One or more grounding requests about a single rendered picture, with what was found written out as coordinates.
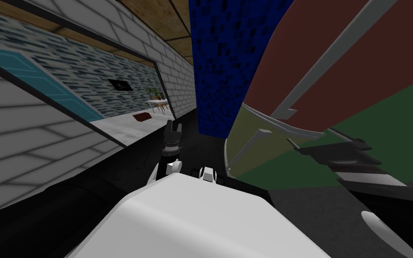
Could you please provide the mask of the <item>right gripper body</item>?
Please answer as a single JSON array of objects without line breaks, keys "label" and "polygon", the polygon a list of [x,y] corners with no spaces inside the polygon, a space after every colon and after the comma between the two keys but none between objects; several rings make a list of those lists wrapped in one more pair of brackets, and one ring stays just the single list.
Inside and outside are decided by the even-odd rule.
[{"label": "right gripper body", "polygon": [[365,152],[371,149],[372,147],[368,146],[363,140],[355,139],[351,142],[298,148],[297,151],[326,166],[381,165],[382,163],[379,160]]}]

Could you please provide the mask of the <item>black picture on wall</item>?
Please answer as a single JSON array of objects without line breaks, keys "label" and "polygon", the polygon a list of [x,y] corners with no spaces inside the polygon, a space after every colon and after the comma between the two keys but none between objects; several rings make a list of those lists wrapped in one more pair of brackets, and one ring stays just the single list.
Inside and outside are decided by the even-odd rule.
[{"label": "black picture on wall", "polygon": [[111,85],[116,91],[133,92],[133,89],[128,81],[116,80],[116,79],[108,79],[108,81],[111,83]]}]

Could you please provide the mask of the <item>white table with plant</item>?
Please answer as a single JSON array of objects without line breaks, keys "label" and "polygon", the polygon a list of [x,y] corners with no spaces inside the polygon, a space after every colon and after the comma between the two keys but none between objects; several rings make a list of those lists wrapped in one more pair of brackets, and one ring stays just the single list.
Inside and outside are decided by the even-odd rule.
[{"label": "white table with plant", "polygon": [[157,109],[165,115],[165,107],[168,101],[162,98],[161,92],[156,88],[146,88],[146,92],[151,94],[152,100],[147,100],[146,103],[150,105],[153,113],[155,113],[154,107],[157,107]]}]

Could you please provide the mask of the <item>olive cupboard door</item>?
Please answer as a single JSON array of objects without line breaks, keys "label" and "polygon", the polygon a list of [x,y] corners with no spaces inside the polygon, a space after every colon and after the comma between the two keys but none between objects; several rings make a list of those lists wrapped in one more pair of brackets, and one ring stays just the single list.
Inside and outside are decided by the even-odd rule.
[{"label": "olive cupboard door", "polygon": [[257,166],[289,151],[296,143],[317,140],[325,133],[290,126],[242,103],[224,145],[228,177],[239,178]]}]

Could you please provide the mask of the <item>teal door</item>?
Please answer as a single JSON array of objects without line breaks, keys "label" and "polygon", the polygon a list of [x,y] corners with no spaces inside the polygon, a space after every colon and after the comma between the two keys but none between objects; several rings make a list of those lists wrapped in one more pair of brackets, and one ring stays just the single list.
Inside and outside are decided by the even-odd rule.
[{"label": "teal door", "polygon": [[104,119],[104,115],[23,51],[0,46],[0,67],[84,120]]}]

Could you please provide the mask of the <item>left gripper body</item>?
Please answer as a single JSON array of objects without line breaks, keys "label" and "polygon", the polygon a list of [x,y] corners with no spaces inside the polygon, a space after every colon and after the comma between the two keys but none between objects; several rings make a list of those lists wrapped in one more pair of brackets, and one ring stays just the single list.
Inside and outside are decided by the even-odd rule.
[{"label": "left gripper body", "polygon": [[179,145],[181,141],[182,132],[181,131],[171,131],[165,130],[164,135],[164,144],[165,145]]}]

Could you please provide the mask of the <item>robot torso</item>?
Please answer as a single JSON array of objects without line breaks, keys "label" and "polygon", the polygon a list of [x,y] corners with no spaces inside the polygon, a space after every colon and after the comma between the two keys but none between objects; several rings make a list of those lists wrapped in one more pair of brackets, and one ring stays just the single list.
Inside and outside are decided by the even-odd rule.
[{"label": "robot torso", "polygon": [[122,198],[65,258],[331,258],[262,197],[173,173]]}]

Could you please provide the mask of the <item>green cupboard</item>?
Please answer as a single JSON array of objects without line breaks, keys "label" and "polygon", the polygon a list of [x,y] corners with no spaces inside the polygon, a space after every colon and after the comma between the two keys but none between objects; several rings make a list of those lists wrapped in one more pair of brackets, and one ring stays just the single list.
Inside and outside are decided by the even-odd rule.
[{"label": "green cupboard", "polygon": [[[380,168],[413,186],[413,85],[338,123],[335,129],[364,140]],[[337,174],[290,150],[238,177],[265,190],[337,186]]]}]

